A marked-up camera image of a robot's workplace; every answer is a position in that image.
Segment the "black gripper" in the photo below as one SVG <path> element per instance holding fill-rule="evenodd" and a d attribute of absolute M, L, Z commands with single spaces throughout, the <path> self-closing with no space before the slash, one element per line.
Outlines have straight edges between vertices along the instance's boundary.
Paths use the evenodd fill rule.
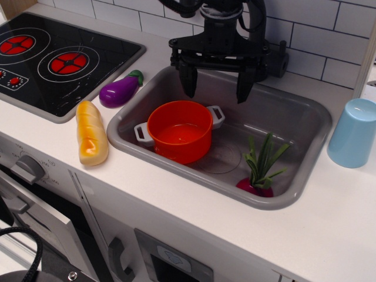
<path fill-rule="evenodd" d="M 174 38 L 170 64 L 179 69 L 184 93 L 193 98 L 197 86 L 197 69 L 239 73 L 237 103 L 247 100 L 255 75 L 267 73 L 268 43 L 265 40 L 266 17 L 250 18 L 249 38 L 237 31 L 237 20 L 206 19 L 204 31 L 198 35 Z"/>

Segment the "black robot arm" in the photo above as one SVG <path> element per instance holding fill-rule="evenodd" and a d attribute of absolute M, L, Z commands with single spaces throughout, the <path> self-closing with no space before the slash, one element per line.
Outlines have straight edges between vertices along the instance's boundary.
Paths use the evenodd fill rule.
<path fill-rule="evenodd" d="M 204 31 L 198 35 L 173 38 L 170 63 L 179 71 L 184 93 L 192 98 L 197 71 L 237 73 L 238 103 L 247 100 L 254 82 L 267 76 L 268 42 L 264 1 L 162 1 L 185 17 L 200 12 Z"/>

